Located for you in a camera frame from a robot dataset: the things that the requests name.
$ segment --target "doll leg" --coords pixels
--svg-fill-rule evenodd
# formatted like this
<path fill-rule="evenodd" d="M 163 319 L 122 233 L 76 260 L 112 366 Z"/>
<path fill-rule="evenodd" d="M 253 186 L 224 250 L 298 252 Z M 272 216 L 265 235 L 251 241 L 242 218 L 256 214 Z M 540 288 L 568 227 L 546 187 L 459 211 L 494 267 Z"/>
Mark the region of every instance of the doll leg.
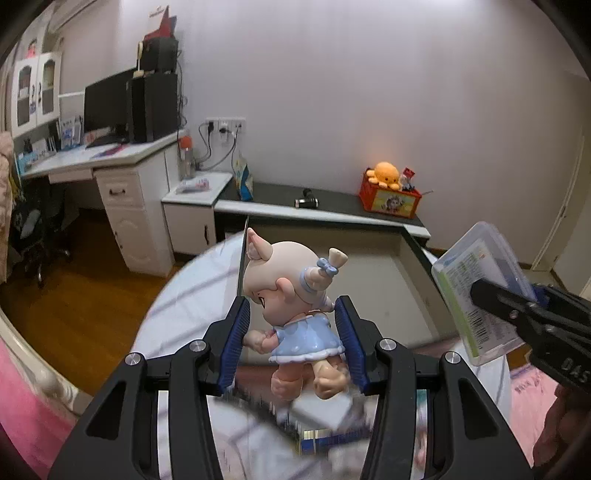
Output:
<path fill-rule="evenodd" d="M 271 377 L 271 392 L 282 400 L 295 400 L 304 384 L 303 373 L 304 364 L 280 365 Z"/>
<path fill-rule="evenodd" d="M 349 384 L 349 369 L 339 355 L 312 363 L 314 370 L 314 393 L 327 400 L 342 392 Z"/>

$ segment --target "computer tower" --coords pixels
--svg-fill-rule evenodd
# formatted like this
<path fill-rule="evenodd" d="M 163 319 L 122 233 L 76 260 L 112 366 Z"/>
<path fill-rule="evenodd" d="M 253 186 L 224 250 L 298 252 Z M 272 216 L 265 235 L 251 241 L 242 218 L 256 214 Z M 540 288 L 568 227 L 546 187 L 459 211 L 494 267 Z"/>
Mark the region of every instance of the computer tower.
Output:
<path fill-rule="evenodd" d="M 129 141 L 153 142 L 178 128 L 177 75 L 156 72 L 127 82 Z"/>

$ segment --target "white cabinet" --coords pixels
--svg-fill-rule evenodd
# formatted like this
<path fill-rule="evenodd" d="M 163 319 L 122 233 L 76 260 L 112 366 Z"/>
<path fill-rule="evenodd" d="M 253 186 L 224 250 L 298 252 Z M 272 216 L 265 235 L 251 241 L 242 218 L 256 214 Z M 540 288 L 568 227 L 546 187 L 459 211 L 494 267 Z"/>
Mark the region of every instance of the white cabinet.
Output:
<path fill-rule="evenodd" d="M 128 268 L 166 276 L 174 257 L 160 203 L 168 192 L 164 151 L 133 167 L 97 170 L 95 177 Z"/>
<path fill-rule="evenodd" d="M 12 136 L 19 137 L 60 116 L 61 53 L 20 60 L 12 78 Z"/>
<path fill-rule="evenodd" d="M 137 208 L 115 208 L 107 213 L 127 267 L 134 272 L 158 273 L 158 254 L 146 213 Z"/>
<path fill-rule="evenodd" d="M 215 245 L 216 231 L 211 207 L 165 203 L 164 213 L 175 252 L 199 255 Z"/>

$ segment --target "orange octopus plush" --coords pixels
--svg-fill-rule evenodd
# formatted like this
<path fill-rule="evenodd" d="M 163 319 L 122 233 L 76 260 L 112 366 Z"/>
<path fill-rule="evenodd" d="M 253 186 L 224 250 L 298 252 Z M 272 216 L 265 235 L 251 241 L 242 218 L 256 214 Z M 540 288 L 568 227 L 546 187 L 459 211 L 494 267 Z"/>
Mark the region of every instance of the orange octopus plush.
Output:
<path fill-rule="evenodd" d="M 373 170 L 367 170 L 365 174 L 370 183 L 377 184 L 383 189 L 400 190 L 398 183 L 400 173 L 394 165 L 387 161 L 378 163 Z"/>

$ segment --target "blue dress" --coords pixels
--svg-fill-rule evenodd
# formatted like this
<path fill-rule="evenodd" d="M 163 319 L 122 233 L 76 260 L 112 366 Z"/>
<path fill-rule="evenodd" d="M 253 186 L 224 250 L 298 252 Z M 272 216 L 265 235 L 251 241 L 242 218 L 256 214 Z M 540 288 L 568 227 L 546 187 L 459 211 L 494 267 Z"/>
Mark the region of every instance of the blue dress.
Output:
<path fill-rule="evenodd" d="M 345 351 L 343 343 L 330 329 L 328 317 L 316 313 L 290 323 L 275 327 L 279 345 L 271 352 L 270 362 L 315 362 Z"/>

